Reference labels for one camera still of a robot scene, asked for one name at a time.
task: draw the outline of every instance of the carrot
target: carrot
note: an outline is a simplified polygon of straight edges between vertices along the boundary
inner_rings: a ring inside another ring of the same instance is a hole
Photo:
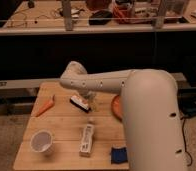
[[[44,112],[46,112],[48,109],[50,109],[51,107],[53,107],[55,104],[55,95],[53,95],[51,97],[51,99],[49,99],[48,101],[46,101],[41,108],[35,113],[35,116],[38,117],[40,115],[42,115]]]

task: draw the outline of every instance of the orange plate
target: orange plate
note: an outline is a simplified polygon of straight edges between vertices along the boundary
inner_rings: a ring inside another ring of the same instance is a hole
[[[120,95],[116,95],[111,102],[111,109],[113,114],[120,120],[122,120]]]

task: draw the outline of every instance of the paper cup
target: paper cup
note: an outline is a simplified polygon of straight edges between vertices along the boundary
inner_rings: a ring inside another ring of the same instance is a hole
[[[48,156],[52,153],[52,134],[49,131],[35,133],[30,141],[32,151]]]

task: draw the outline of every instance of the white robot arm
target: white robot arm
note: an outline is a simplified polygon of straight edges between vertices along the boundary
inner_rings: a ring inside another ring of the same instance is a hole
[[[87,74],[80,63],[72,61],[60,84],[85,97],[90,90],[121,94],[130,170],[187,171],[177,84],[168,72],[145,69]]]

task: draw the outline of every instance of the blue sponge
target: blue sponge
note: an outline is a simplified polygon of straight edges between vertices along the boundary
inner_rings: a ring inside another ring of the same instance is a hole
[[[114,148],[111,149],[111,163],[124,163],[127,162],[127,153],[126,153],[126,147],[122,148]]]

